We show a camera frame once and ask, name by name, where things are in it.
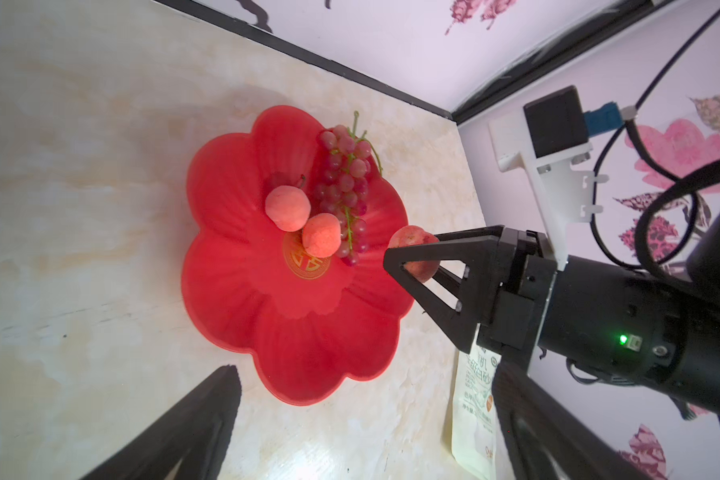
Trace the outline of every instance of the table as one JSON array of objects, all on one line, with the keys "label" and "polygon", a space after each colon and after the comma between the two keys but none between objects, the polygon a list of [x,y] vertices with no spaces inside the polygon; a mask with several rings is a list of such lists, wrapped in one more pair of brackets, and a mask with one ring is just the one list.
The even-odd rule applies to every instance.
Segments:
[{"label": "table", "polygon": [[472,478],[455,348],[418,305],[371,382],[288,406],[182,304],[186,168],[276,104],[361,112],[412,224],[483,226],[450,120],[145,1],[0,1],[0,480],[75,479],[220,365],[242,405],[220,478]]}]

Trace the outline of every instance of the black trim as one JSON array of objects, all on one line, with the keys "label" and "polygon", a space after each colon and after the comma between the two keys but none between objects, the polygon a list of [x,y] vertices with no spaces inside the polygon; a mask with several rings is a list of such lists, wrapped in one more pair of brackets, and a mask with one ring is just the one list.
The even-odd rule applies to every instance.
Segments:
[{"label": "black trim", "polygon": [[672,2],[674,0],[665,0],[653,5],[651,0],[623,0],[603,10],[553,41],[547,51],[531,55],[489,83],[454,110],[453,120],[462,124]]},{"label": "black trim", "polygon": [[247,24],[242,20],[238,20],[237,18],[232,18],[223,13],[217,12],[210,7],[201,5],[197,2],[193,2],[192,0],[155,1],[158,3],[162,3],[167,7],[173,8],[174,10],[178,10],[179,12],[191,15],[195,18],[199,18],[204,22],[214,24],[215,26],[223,28],[228,32],[237,33],[238,35],[248,38],[249,40],[253,40],[256,43],[260,43],[267,47],[274,48],[278,52],[290,55],[291,57],[301,60],[302,62],[306,62],[310,65],[315,65],[316,67],[320,67],[323,70],[327,70],[328,72],[344,77],[347,80],[351,80],[355,83],[365,85],[368,88],[372,88],[375,91],[380,91],[383,94],[396,98],[397,100],[402,100],[405,103],[422,108],[423,110],[430,111],[433,114],[440,115],[441,117],[451,120],[451,112],[449,112],[448,110],[444,110],[440,107],[435,107],[434,105],[429,104],[423,100],[419,100],[413,95],[409,95],[403,91],[397,90],[396,88],[392,88],[383,82],[375,80],[374,78],[371,78],[360,72],[356,72],[355,70],[352,70],[351,68],[346,67],[340,63],[334,62],[333,60],[328,60],[327,58],[321,57],[318,54],[314,54],[309,50],[297,47],[293,43],[286,42],[285,40],[282,40],[281,38],[264,32],[263,30]]}]

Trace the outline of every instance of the orange peach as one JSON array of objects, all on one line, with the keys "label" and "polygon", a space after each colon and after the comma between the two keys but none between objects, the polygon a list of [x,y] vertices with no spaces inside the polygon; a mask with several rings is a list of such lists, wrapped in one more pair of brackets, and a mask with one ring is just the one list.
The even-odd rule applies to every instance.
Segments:
[{"label": "orange peach", "polygon": [[320,214],[307,221],[302,232],[304,250],[317,258],[336,253],[342,242],[342,226],[333,214]]},{"label": "orange peach", "polygon": [[[439,242],[438,238],[435,235],[424,231],[424,229],[420,226],[407,225],[394,232],[394,235],[389,241],[388,248],[434,244],[436,242]],[[406,263],[405,269],[412,274],[416,280],[424,283],[434,276],[434,273],[438,271],[439,266],[439,260],[422,260],[419,262]]]},{"label": "orange peach", "polygon": [[296,187],[281,185],[266,196],[264,211],[280,230],[300,230],[309,218],[311,209],[306,194]]}]

